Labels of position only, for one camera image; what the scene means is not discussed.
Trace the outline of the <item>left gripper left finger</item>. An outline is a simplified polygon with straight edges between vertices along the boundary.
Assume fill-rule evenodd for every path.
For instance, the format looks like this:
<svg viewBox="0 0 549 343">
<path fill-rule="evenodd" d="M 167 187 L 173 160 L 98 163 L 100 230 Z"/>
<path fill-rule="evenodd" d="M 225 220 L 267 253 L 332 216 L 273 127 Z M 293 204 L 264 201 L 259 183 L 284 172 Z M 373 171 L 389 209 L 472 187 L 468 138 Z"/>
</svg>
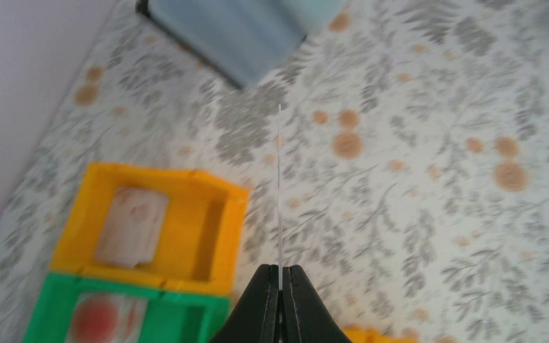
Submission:
<svg viewBox="0 0 549 343">
<path fill-rule="evenodd" d="M 227 321 L 211 343 L 274 343 L 280 340 L 279 273 L 276 264 L 257 268 Z"/>
</svg>

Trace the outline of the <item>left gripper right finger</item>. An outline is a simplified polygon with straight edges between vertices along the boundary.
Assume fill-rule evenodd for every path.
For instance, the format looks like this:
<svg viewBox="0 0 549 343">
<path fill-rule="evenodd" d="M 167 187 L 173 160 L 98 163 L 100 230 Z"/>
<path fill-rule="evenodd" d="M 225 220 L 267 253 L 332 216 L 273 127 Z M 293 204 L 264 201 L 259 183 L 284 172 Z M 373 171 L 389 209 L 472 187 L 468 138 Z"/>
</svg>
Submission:
<svg viewBox="0 0 549 343">
<path fill-rule="evenodd" d="M 299 265 L 282 270 L 282 342 L 343 343 L 337 326 Z"/>
</svg>

